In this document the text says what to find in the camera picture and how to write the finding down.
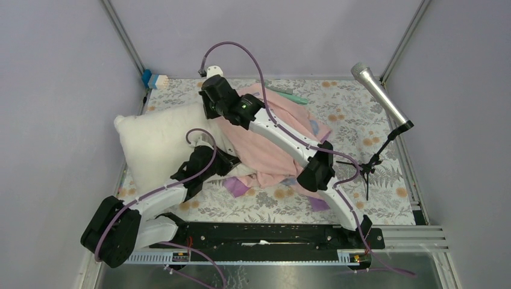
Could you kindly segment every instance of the purple fabric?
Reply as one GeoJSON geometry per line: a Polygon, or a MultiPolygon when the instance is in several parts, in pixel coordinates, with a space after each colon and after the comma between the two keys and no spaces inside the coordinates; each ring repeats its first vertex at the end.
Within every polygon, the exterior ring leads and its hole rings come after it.
{"type": "Polygon", "coordinates": [[[238,178],[232,177],[224,180],[224,187],[233,194],[234,197],[243,196],[250,188],[245,186],[238,178]]]}
{"type": "Polygon", "coordinates": [[[308,197],[308,199],[312,206],[313,212],[325,211],[330,209],[330,207],[324,200],[316,199],[315,197],[308,197]]]}

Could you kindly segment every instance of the white pillow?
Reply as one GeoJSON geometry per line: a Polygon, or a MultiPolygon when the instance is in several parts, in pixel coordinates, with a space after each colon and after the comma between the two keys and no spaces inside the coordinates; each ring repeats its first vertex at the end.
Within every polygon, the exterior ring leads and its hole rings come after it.
{"type": "MultiPolygon", "coordinates": [[[[169,182],[183,162],[193,152],[185,139],[192,128],[202,128],[212,134],[219,149],[234,154],[233,145],[224,136],[216,122],[208,121],[202,104],[182,105],[141,116],[118,116],[114,125],[119,133],[122,150],[137,191],[147,193],[169,182]]],[[[200,132],[190,135],[195,141],[200,132]]],[[[254,170],[237,166],[228,176],[245,176],[254,170]]]]}

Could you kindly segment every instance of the microphone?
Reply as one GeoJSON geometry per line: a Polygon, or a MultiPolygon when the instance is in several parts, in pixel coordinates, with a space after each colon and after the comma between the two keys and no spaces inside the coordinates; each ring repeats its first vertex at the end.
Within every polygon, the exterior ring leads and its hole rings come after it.
{"type": "Polygon", "coordinates": [[[413,127],[412,121],[389,98],[387,91],[381,86],[371,72],[369,66],[359,62],[351,68],[351,74],[360,82],[374,99],[385,109],[398,127],[393,131],[393,137],[413,127]]]}

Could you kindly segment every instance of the white wall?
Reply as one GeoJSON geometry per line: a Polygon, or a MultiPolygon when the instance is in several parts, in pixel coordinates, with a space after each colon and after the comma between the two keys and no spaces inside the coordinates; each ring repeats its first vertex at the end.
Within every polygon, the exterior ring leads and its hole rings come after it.
{"type": "MultiPolygon", "coordinates": [[[[351,77],[359,61],[380,74],[421,0],[112,0],[147,67],[198,78],[209,47],[246,46],[270,77],[351,77]]],[[[255,77],[243,51],[217,49],[208,58],[227,75],[255,77]]]]}
{"type": "Polygon", "coordinates": [[[510,80],[511,1],[450,0],[433,1],[388,83],[464,288],[509,287],[510,80]]]}
{"type": "Polygon", "coordinates": [[[99,1],[3,1],[0,288],[71,288],[143,88],[99,1]]]}

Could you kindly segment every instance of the pink cloth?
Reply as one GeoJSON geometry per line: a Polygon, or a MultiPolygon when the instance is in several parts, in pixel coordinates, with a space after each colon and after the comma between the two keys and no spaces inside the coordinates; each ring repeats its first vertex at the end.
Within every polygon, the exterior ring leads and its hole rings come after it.
{"type": "MultiPolygon", "coordinates": [[[[239,95],[250,93],[257,98],[263,98],[261,84],[254,84],[237,91],[239,95]]],[[[274,113],[304,136],[320,140],[331,131],[330,127],[312,116],[302,105],[271,90],[266,90],[266,97],[274,113]]],[[[247,187],[264,188],[276,185],[284,179],[296,178],[302,171],[303,168],[289,154],[268,139],[247,131],[241,126],[233,126],[223,117],[217,118],[216,121],[222,132],[232,142],[241,162],[257,171],[254,175],[239,177],[239,180],[247,187]]],[[[299,193],[321,199],[317,193],[305,190],[296,182],[291,187],[299,193]]]]}

